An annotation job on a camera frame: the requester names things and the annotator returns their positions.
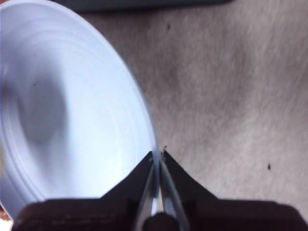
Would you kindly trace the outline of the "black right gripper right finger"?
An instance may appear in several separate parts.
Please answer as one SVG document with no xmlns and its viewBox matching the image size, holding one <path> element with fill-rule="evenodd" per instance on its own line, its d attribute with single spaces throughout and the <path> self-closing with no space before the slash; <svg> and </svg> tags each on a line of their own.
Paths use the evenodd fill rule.
<svg viewBox="0 0 308 231">
<path fill-rule="evenodd" d="M 163 151 L 160 182 L 164 211 L 182 231 L 306 231 L 297 209 L 274 201 L 220 199 Z"/>
</svg>

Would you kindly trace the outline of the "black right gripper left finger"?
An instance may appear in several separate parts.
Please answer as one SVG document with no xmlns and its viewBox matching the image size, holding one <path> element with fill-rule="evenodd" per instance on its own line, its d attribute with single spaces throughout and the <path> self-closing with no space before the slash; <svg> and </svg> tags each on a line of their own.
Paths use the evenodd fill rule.
<svg viewBox="0 0 308 231">
<path fill-rule="evenodd" d="M 14 231 L 135 231 L 152 213 L 154 162 L 149 152 L 100 198 L 57 199 L 24 207 Z"/>
</svg>

